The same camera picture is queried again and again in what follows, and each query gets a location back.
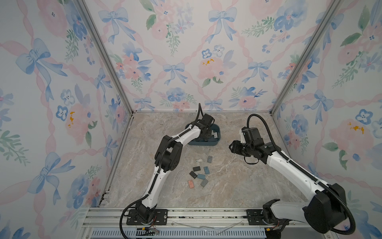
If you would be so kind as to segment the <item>black eraser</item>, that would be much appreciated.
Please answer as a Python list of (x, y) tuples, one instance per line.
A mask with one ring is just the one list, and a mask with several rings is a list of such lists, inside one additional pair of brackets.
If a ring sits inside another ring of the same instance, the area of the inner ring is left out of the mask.
[(198, 177), (198, 175), (197, 175), (195, 172), (193, 172), (193, 171), (190, 172), (190, 176), (191, 176), (193, 179), (196, 179), (196, 178)]
[(201, 171), (201, 167), (200, 166), (193, 167), (193, 172), (197, 172), (197, 171)]

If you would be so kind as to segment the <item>blue eraser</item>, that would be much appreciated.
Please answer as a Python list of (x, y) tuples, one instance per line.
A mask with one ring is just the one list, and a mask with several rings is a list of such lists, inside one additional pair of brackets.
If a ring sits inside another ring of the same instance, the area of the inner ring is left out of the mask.
[(204, 172), (205, 172), (206, 175), (210, 174), (210, 170), (209, 170), (209, 168), (207, 166), (204, 167)]

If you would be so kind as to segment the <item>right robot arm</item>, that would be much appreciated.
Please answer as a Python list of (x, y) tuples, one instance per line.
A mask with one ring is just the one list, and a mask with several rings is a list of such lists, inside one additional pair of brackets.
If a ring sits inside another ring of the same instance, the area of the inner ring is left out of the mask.
[(232, 153), (244, 158), (253, 157), (281, 173), (307, 199), (305, 203), (284, 202), (273, 199), (263, 205), (262, 220), (268, 225), (298, 221), (309, 224), (317, 232), (325, 234), (349, 220), (352, 233), (355, 220), (347, 207), (344, 189), (338, 184), (328, 184), (308, 172), (286, 155), (273, 141), (264, 143), (259, 130), (243, 127), (241, 139), (229, 146)]

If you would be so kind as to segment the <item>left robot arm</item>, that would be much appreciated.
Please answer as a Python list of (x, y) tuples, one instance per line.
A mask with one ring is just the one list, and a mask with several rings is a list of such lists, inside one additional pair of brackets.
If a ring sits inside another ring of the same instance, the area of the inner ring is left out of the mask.
[(212, 126), (215, 119), (204, 114), (196, 118), (183, 131), (173, 136), (164, 136), (155, 154), (155, 167), (149, 186), (142, 198), (136, 200), (128, 209), (133, 208), (133, 218), (142, 224), (150, 224), (158, 204), (160, 192), (169, 174), (178, 166), (183, 147), (195, 139), (212, 138)]

